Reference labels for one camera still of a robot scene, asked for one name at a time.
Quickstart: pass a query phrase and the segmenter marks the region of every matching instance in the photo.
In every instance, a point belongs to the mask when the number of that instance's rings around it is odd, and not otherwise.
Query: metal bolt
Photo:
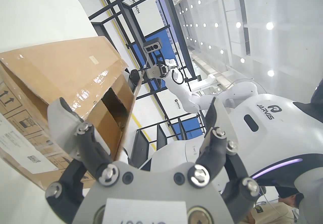
[[[218,136],[218,137],[225,136],[225,131],[222,131],[219,127],[214,128],[212,132],[215,136]]]
[[[206,174],[203,170],[196,170],[194,172],[194,177],[197,179],[199,182],[204,182]]]
[[[235,155],[238,152],[238,144],[234,141],[228,141],[226,152],[228,155]]]
[[[195,164],[194,165],[194,174],[190,178],[191,182],[196,186],[196,187],[205,187],[209,181],[210,181],[210,175],[209,172],[205,167],[202,165]]]
[[[259,195],[260,187],[254,179],[244,178],[242,180],[242,185],[247,187],[247,189],[250,191],[250,195],[252,197],[256,197]]]
[[[119,170],[114,164],[108,164],[102,171],[99,182],[104,186],[112,186],[119,178]]]
[[[45,192],[45,197],[51,197],[54,196],[55,198],[58,198],[62,193],[62,185],[59,182],[53,182],[51,185],[48,186]]]
[[[91,127],[92,124],[88,122],[82,122],[81,124],[78,125],[77,127],[77,134],[85,134],[85,132]]]

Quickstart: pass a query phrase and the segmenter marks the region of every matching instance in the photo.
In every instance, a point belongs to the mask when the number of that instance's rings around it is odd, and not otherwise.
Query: cardboard box
[[[135,96],[127,64],[104,37],[48,43],[0,53],[0,155],[43,189],[71,158],[50,137],[47,106],[63,97],[96,127],[115,158]],[[82,182],[94,182],[87,173]]]

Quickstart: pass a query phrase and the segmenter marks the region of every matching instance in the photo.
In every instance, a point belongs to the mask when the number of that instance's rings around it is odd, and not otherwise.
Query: purple led light strip
[[[252,178],[253,179],[256,179],[256,178],[260,177],[261,175],[263,175],[263,174],[265,174],[267,172],[273,171],[273,170],[278,169],[278,168],[280,168],[282,166],[286,166],[286,165],[293,164],[293,163],[297,163],[297,162],[301,162],[301,161],[303,161],[302,158],[297,158],[297,159],[292,159],[290,161],[286,161],[286,162],[283,162],[283,163],[280,163],[280,164],[271,166],[271,167],[265,169],[264,171],[259,172],[258,174],[254,175]]]

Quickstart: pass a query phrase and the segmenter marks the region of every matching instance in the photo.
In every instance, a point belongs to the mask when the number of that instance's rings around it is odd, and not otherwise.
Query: black cable
[[[175,70],[173,70],[173,71],[172,71],[172,79],[173,79],[173,81],[174,81],[175,83],[177,83],[178,85],[181,85],[181,84],[184,82],[184,76],[183,76],[183,73],[182,73],[180,70],[178,70],[178,71],[181,73],[182,78],[183,78],[183,81],[182,81],[181,83],[178,83],[178,82],[176,82],[176,81],[174,80],[174,71],[175,71]]]

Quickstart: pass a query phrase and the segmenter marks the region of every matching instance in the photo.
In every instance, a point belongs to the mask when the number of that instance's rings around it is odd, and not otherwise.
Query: ceiling
[[[309,102],[323,78],[323,0],[198,1],[176,6],[197,56],[231,81],[254,78],[268,93]]]

